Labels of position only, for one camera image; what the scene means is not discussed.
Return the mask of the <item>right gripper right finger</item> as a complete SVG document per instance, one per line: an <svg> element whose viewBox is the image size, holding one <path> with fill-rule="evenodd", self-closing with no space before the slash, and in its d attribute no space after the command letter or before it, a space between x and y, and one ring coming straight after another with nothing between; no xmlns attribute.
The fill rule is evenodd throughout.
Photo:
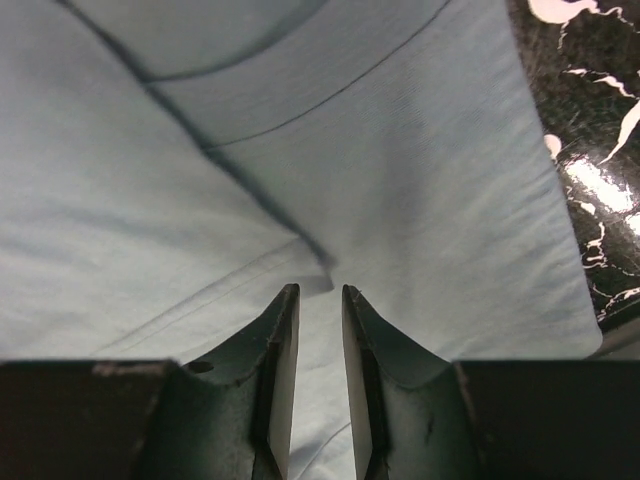
<svg viewBox="0 0 640 480"><path fill-rule="evenodd" d="M481 466L454 367L342 289L356 476L478 479Z"/></svg>

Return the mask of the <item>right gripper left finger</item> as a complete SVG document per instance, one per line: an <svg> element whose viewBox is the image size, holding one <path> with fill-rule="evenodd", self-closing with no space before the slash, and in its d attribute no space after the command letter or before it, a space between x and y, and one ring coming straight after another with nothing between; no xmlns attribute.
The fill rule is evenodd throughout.
<svg viewBox="0 0 640 480"><path fill-rule="evenodd" d="M299 307L299 286L285 285L255 320L170 376L138 478L286 478Z"/></svg>

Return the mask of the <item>blue-grey t shirt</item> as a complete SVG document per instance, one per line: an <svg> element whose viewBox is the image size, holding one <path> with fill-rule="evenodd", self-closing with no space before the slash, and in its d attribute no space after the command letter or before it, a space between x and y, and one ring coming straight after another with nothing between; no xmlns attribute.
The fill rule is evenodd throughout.
<svg viewBox="0 0 640 480"><path fill-rule="evenodd" d="M330 1L237 65L238 2L1 5L1 349L180 357L305 293L293 440L348 479L340 293L445 358L601 345L503 1Z"/></svg>

